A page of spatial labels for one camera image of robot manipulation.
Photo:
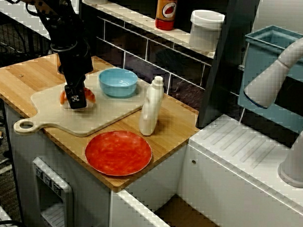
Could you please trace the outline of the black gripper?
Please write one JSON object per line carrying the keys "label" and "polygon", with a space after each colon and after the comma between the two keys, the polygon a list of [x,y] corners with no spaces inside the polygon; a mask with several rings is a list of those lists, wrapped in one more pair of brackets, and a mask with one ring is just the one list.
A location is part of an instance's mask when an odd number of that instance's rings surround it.
{"label": "black gripper", "polygon": [[81,38],[76,41],[75,45],[65,47],[52,43],[51,49],[58,54],[58,72],[66,80],[64,90],[70,108],[85,108],[87,106],[83,84],[86,78],[85,74],[94,69],[87,40]]}

